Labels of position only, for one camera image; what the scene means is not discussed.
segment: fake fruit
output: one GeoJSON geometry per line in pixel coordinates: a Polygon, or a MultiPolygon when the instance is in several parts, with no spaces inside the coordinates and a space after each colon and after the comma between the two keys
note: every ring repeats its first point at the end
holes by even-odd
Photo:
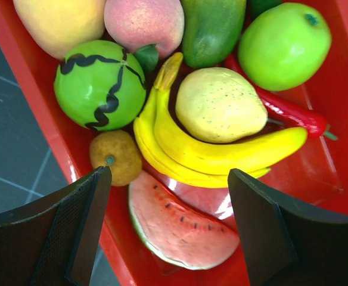
{"type": "Polygon", "coordinates": [[[238,58],[256,85],[283,91],[310,79],[330,45],[329,27],[316,9],[284,3],[252,22],[241,38],[238,58]]]}
{"type": "Polygon", "coordinates": [[[105,0],[14,0],[14,6],[35,42],[54,58],[104,32],[105,0]]]}
{"type": "Polygon", "coordinates": [[[303,146],[304,128],[288,128],[244,142],[216,145],[187,135],[170,116],[169,89],[156,93],[154,135],[161,149],[177,163],[202,173],[226,175],[237,168],[253,172],[271,166],[303,146]]]}
{"type": "Polygon", "coordinates": [[[156,44],[161,58],[179,46],[185,26],[179,0],[109,0],[104,19],[109,35],[121,46],[136,52],[156,44]]]}
{"type": "Polygon", "coordinates": [[[243,27],[246,0],[182,0],[182,51],[191,67],[211,67],[234,49],[243,27]]]}
{"type": "Polygon", "coordinates": [[[129,185],[129,211],[142,242],[155,255],[187,269],[210,269],[239,245],[236,232],[173,195],[148,173],[129,185]]]}
{"type": "MultiPolygon", "coordinates": [[[[233,54],[230,54],[226,58],[224,67],[234,70],[246,77],[233,54]]],[[[291,101],[287,101],[258,86],[254,88],[264,103],[271,119],[285,123],[286,127],[303,127],[307,130],[309,138],[319,138],[324,135],[329,139],[338,140],[335,135],[328,131],[330,126],[321,114],[314,110],[303,108],[291,101]]]]}
{"type": "Polygon", "coordinates": [[[145,102],[145,76],[136,58],[109,41],[71,50],[56,72],[54,89],[63,111],[92,130],[129,124],[145,102]]]}
{"type": "Polygon", "coordinates": [[[190,73],[181,83],[176,115],[195,138],[230,143],[262,130],[267,111],[240,74],[223,67],[190,73]]]}
{"type": "Polygon", "coordinates": [[[112,172],[112,186],[125,186],[138,177],[142,160],[133,138],[123,130],[97,135],[89,147],[94,169],[108,166],[112,172]]]}
{"type": "MultiPolygon", "coordinates": [[[[226,188],[229,172],[222,175],[212,175],[189,169],[170,158],[161,149],[154,136],[157,96],[162,93],[170,93],[182,59],[183,55],[177,52],[162,65],[143,111],[134,120],[133,128],[138,147],[153,168],[178,182],[204,188],[226,188]]],[[[263,168],[251,172],[250,175],[259,178],[270,170],[270,168],[263,168]]]]}

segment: watermelon slice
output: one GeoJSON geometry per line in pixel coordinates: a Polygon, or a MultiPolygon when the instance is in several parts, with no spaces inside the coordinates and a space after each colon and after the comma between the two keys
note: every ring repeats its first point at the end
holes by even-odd
{"type": "Polygon", "coordinates": [[[142,242],[177,266],[210,269],[239,245],[236,232],[192,209],[145,171],[129,185],[129,211],[142,242]]]}

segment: mango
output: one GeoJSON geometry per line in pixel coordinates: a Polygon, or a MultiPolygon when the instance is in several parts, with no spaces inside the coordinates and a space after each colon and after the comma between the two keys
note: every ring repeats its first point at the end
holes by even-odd
{"type": "Polygon", "coordinates": [[[54,58],[104,33],[105,0],[14,0],[14,6],[35,42],[54,58]]]}
{"type": "Polygon", "coordinates": [[[194,68],[211,67],[234,49],[243,27],[246,0],[182,0],[185,62],[194,68]]]}
{"type": "Polygon", "coordinates": [[[185,26],[179,0],[108,0],[104,20],[109,35],[119,45],[135,52],[156,44],[160,58],[179,46],[185,26]]]}

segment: green watermelon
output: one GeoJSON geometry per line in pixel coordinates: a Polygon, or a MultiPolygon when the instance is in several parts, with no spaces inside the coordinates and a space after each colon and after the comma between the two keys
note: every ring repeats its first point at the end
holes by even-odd
{"type": "Polygon", "coordinates": [[[61,109],[91,130],[128,125],[146,98],[145,76],[122,46],[95,40],[73,48],[56,71],[54,90],[61,109]]]}
{"type": "Polygon", "coordinates": [[[192,209],[142,171],[129,185],[129,211],[142,242],[159,258],[187,269],[210,269],[239,245],[236,232],[192,209]]]}

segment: tile floor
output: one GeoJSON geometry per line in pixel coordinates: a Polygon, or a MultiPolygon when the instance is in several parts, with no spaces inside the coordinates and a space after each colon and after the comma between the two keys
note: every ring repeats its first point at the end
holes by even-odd
{"type": "MultiPolygon", "coordinates": [[[[0,49],[0,213],[66,184],[0,49]]],[[[99,247],[91,286],[102,285],[119,282],[99,247]]]]}

